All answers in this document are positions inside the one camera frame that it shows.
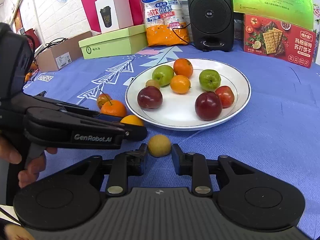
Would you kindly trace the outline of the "brown cardboard box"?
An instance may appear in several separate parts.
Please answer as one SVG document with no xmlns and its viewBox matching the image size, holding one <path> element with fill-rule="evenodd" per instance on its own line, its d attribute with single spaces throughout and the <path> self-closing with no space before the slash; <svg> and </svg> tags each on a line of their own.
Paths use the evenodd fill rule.
<svg viewBox="0 0 320 240">
<path fill-rule="evenodd" d="M 59 71 L 63 67 L 82 57 L 79 42 L 89 37 L 92 37 L 91 31 L 70 37 L 63 42 L 40 52 L 36 57 L 36 62 L 40 71 Z"/>
</svg>

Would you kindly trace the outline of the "orange with stem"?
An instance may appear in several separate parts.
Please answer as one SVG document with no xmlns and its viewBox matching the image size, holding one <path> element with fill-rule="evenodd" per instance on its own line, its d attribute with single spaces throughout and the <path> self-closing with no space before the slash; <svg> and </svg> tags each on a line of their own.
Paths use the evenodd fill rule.
<svg viewBox="0 0 320 240">
<path fill-rule="evenodd" d="M 100 113 L 123 118 L 127 116 L 127 109 L 122 102 L 112 99 L 103 105 Z"/>
</svg>

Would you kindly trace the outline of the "small red apple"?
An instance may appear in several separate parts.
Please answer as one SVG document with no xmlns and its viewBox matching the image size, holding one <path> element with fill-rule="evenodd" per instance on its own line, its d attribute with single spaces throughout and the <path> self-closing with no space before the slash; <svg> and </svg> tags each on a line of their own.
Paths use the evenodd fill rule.
<svg viewBox="0 0 320 240">
<path fill-rule="evenodd" d="M 235 97 L 229 86 L 220 86 L 215 90 L 223 108 L 229 108 L 233 104 Z"/>
</svg>

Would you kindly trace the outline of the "white ceramic plate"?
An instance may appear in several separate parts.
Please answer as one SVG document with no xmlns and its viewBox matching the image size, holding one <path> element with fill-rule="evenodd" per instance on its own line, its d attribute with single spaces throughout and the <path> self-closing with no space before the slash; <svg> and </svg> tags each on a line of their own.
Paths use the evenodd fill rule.
<svg viewBox="0 0 320 240">
<path fill-rule="evenodd" d="M 136 116 L 155 126 L 175 131 L 197 131 L 223 124 L 239 114 L 248 104 L 252 89 L 248 78 L 238 69 L 223 62 L 210 59 L 190 59 L 194 72 L 190 78 L 191 88 L 185 94 L 173 92 L 169 85 L 161 88 L 163 103 L 158 109 L 142 109 L 138 105 L 138 92 L 152 78 L 157 64 L 138 74 L 125 92 L 128 109 Z M 222 110 L 217 119 L 204 121 L 195 112 L 195 101 L 204 92 L 199 83 L 199 75 L 203 70 L 213 69 L 221 76 L 221 85 L 228 86 L 234 93 L 235 100 L 231 107 Z"/>
</svg>

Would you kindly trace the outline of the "dark red plum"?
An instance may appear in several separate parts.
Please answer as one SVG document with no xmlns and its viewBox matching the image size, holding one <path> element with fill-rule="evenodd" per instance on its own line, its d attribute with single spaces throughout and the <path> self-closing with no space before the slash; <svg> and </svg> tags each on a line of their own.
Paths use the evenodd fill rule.
<svg viewBox="0 0 320 240">
<path fill-rule="evenodd" d="M 195 112 L 204 121 L 218 118 L 222 112 L 222 104 L 215 92 L 204 92 L 195 101 Z"/>
<path fill-rule="evenodd" d="M 143 109 L 157 109 L 163 102 L 163 95 L 158 88 L 148 86 L 139 91 L 137 102 Z"/>
</svg>

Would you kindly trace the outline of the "red yellow plum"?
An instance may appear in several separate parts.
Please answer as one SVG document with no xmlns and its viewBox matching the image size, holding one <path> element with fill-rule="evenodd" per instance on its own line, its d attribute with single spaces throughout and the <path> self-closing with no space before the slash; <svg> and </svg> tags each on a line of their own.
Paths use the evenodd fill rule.
<svg viewBox="0 0 320 240">
<path fill-rule="evenodd" d="M 101 93 L 97 98 L 97 106 L 101 109 L 105 103 L 111 100 L 112 98 L 108 94 Z"/>
</svg>

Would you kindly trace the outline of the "green shoe box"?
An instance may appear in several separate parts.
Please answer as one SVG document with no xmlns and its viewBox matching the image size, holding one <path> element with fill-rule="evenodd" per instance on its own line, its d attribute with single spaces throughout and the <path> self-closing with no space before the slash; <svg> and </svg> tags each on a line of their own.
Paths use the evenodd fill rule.
<svg viewBox="0 0 320 240">
<path fill-rule="evenodd" d="M 143 24 L 79 41 L 84 59 L 133 55 L 147 46 L 148 41 Z"/>
</svg>

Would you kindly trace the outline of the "orange paper cup package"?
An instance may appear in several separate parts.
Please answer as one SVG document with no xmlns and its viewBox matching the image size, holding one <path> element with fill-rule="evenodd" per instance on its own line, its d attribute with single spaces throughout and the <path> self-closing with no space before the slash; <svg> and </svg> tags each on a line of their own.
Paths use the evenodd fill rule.
<svg viewBox="0 0 320 240">
<path fill-rule="evenodd" d="M 180 0 L 140 0 L 149 46 L 173 46 L 190 42 Z"/>
</svg>

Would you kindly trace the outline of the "blue patterned tablecloth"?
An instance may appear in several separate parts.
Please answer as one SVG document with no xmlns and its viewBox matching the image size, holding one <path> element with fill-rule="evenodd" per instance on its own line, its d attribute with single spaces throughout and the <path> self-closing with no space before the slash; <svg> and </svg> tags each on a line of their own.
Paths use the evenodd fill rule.
<svg viewBox="0 0 320 240">
<path fill-rule="evenodd" d="M 243 72 L 252 88 L 248 105 L 228 122 L 204 131 L 170 131 L 145 122 L 149 138 L 163 134 L 184 152 L 197 152 L 208 159 L 229 155 L 265 173 L 295 185 L 305 197 L 299 228 L 319 237 L 319 65 L 304 68 L 289 62 L 245 53 L 239 41 L 230 52 L 202 52 L 192 46 L 150 47 L 135 54 L 133 72 L 120 72 L 106 83 L 103 92 L 125 104 L 128 82 L 147 67 L 176 58 L 212 59 Z M 46 91 L 46 97 L 77 103 L 80 94 L 96 87 L 92 81 L 109 75 L 107 68 L 125 63 L 130 56 L 80 58 L 58 72 L 37 75 L 25 85 L 30 95 Z M 117 151 L 59 149 L 46 154 L 47 168 L 39 179 L 71 166 L 90 155 L 112 159 L 120 152 L 138 148 L 125 142 Z M 177 176 L 171 157 L 148 157 L 146 173 L 130 177 L 129 187 L 190 187 L 189 176 Z"/>
</svg>

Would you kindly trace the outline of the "small brown kiwi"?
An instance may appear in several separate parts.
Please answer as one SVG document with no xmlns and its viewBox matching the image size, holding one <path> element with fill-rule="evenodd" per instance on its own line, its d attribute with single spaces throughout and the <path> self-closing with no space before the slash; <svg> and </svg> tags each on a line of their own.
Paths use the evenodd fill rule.
<svg viewBox="0 0 320 240">
<path fill-rule="evenodd" d="M 149 86 L 152 86 L 152 87 L 156 87 L 157 89 L 160 89 L 161 86 L 159 84 L 159 82 L 157 80 L 148 80 L 146 83 L 145 83 L 145 86 L 146 87 L 149 87 Z"/>
</svg>

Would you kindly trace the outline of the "green apple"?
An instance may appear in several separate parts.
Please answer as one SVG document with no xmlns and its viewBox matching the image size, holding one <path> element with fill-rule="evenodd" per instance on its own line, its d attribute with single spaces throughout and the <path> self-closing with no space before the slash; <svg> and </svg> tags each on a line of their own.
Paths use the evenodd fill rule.
<svg viewBox="0 0 320 240">
<path fill-rule="evenodd" d="M 161 87 L 164 87 L 170 84 L 174 75 L 175 72 L 171 66 L 161 65 L 153 71 L 152 79 L 157 81 Z"/>
<path fill-rule="evenodd" d="M 203 90 L 214 92 L 221 85 L 220 74 L 212 69 L 203 70 L 199 75 L 199 83 Z"/>
</svg>

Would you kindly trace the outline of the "yellow orange tangerine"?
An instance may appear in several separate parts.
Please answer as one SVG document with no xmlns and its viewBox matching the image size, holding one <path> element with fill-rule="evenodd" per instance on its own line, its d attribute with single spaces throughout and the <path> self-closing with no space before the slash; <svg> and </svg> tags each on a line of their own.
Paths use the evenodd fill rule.
<svg viewBox="0 0 320 240">
<path fill-rule="evenodd" d="M 144 126 L 143 120 L 135 115 L 127 115 L 123 117 L 120 122 L 129 125 Z"/>
<path fill-rule="evenodd" d="M 170 88 L 177 94 L 185 94 L 191 88 L 191 82 L 186 76 L 175 75 L 170 81 Z"/>
</svg>

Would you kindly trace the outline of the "black speaker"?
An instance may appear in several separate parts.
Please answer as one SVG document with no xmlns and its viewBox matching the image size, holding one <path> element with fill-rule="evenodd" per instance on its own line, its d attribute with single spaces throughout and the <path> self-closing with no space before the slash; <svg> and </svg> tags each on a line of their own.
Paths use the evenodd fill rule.
<svg viewBox="0 0 320 240">
<path fill-rule="evenodd" d="M 234 43 L 232 0 L 188 0 L 194 46 L 202 51 L 230 51 Z"/>
</svg>

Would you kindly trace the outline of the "red cracker box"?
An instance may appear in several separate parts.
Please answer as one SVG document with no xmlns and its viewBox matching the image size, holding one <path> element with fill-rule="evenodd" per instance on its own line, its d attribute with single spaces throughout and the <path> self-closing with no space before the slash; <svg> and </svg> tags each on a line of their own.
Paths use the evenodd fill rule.
<svg viewBox="0 0 320 240">
<path fill-rule="evenodd" d="M 313 31 L 279 20 L 244 16 L 244 51 L 310 68 L 316 44 Z"/>
</svg>

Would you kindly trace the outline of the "white cup box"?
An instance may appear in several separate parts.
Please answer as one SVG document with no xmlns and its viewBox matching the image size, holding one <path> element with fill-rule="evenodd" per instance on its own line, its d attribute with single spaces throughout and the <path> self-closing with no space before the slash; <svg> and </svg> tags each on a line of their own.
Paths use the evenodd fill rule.
<svg viewBox="0 0 320 240">
<path fill-rule="evenodd" d="M 101 33 L 133 26 L 129 0 L 95 1 Z"/>
</svg>

